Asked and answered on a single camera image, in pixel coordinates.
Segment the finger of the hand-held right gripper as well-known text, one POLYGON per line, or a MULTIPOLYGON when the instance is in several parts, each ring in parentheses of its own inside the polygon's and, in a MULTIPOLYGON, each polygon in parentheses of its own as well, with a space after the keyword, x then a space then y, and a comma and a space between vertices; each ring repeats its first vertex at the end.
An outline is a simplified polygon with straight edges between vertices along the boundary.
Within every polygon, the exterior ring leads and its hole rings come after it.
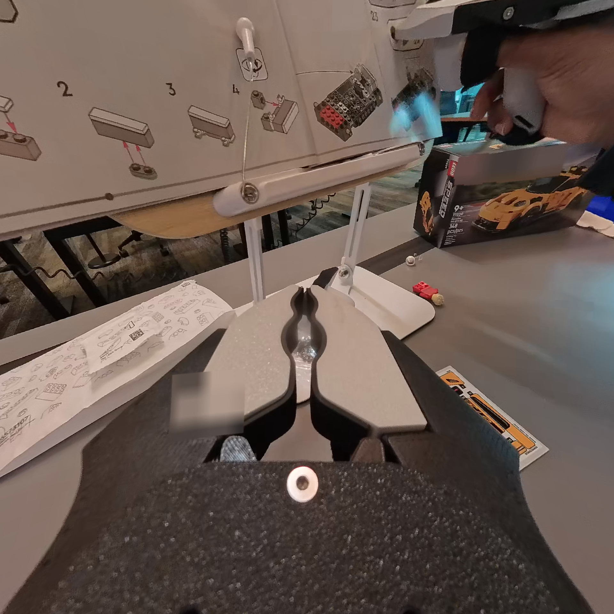
POLYGON ((392 22, 390 37, 394 41, 448 37, 461 5, 463 1, 437 1, 417 6, 409 16, 392 22))

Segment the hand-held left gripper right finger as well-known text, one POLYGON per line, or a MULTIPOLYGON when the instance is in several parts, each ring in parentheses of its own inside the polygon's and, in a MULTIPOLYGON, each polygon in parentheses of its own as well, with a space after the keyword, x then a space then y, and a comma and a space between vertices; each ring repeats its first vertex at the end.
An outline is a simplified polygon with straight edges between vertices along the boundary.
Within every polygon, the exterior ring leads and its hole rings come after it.
POLYGON ((380 328, 335 290, 311 286, 308 296, 322 338, 313 398, 373 434, 423 431, 427 420, 380 328))

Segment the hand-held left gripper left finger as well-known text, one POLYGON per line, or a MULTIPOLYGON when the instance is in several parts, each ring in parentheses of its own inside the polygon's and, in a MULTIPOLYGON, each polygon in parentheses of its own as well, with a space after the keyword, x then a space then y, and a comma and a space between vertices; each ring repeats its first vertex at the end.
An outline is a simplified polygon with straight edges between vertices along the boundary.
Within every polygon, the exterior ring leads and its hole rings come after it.
POLYGON ((291 285, 253 304, 226 329, 204 372, 243 391, 245 432, 287 432, 296 417, 293 351, 304 288, 291 285))

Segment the white book stand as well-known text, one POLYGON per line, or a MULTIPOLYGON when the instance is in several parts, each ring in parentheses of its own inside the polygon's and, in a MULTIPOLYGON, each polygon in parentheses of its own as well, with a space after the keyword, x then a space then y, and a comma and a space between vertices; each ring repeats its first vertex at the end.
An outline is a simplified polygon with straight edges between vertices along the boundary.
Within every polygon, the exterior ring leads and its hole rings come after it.
POLYGON ((372 194, 369 181, 375 175, 392 174, 418 161, 422 143, 385 149, 311 169, 295 169, 246 180, 245 164, 249 124, 246 124, 241 181, 229 185, 211 197, 211 212, 205 221, 230 226, 232 218, 244 223, 253 302, 265 298, 264 263, 260 229, 265 208, 285 208, 291 200, 299 202, 354 188, 348 235, 340 265, 333 271, 332 287, 380 327, 400 339, 429 323, 435 315, 431 304, 409 291, 366 271, 357 264, 358 249, 372 194))

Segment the blue plastic bin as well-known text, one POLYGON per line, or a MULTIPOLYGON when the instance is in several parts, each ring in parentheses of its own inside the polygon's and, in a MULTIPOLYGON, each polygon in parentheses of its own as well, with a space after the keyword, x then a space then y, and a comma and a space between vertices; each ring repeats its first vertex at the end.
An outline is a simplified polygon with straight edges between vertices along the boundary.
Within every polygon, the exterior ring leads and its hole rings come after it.
POLYGON ((592 200, 586 207, 586 211, 613 222, 613 197, 593 196, 592 200))

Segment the instruction booklet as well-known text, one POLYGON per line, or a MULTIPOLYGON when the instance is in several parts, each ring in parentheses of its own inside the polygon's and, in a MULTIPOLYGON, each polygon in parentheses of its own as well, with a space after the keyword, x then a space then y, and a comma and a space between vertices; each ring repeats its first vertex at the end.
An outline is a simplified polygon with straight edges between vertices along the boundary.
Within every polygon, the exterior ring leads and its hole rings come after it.
POLYGON ((1 1, 1 237, 214 193, 232 217, 416 164, 423 1, 1 1))

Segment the person's right hand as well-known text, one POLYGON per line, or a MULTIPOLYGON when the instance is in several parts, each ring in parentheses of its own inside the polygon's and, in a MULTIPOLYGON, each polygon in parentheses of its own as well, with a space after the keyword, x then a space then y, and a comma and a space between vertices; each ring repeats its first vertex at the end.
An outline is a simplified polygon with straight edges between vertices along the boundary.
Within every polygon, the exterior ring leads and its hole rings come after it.
POLYGON ((511 37, 500 68, 530 72, 546 101, 541 134, 571 144, 613 146, 613 24, 511 37))

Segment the orange sticker sheet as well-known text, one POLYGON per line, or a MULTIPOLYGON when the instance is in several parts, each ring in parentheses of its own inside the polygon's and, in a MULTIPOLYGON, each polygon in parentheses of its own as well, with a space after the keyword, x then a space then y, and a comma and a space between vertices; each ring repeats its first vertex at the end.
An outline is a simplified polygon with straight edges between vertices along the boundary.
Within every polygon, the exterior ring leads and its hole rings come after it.
POLYGON ((472 407, 516 449, 520 471, 549 452, 549 448, 449 365, 436 371, 438 377, 472 407))

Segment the printed white paper bag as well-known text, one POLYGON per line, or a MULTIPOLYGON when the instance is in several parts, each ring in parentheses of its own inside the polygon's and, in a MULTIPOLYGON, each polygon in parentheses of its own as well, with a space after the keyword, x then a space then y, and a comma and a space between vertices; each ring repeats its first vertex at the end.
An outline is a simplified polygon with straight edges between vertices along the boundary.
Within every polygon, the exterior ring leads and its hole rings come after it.
POLYGON ((236 311, 194 280, 1 375, 1 477, 142 395, 236 311))

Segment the black toy car set box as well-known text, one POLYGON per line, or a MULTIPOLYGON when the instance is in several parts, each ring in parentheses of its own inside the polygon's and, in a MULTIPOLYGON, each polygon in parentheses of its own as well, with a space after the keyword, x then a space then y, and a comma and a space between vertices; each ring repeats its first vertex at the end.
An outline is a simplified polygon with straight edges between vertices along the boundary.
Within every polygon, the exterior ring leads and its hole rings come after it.
POLYGON ((573 226, 594 197, 580 183, 598 151, 553 139, 434 146, 423 165, 413 230, 444 249, 573 226))

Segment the white crumpled paper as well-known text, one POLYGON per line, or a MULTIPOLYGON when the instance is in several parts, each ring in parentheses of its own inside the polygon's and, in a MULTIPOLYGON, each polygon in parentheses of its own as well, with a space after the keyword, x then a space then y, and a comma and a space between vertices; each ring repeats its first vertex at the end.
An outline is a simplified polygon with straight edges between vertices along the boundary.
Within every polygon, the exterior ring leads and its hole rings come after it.
POLYGON ((589 211, 584 211, 577 221, 576 226, 595 231, 612 239, 614 237, 613 221, 589 211))

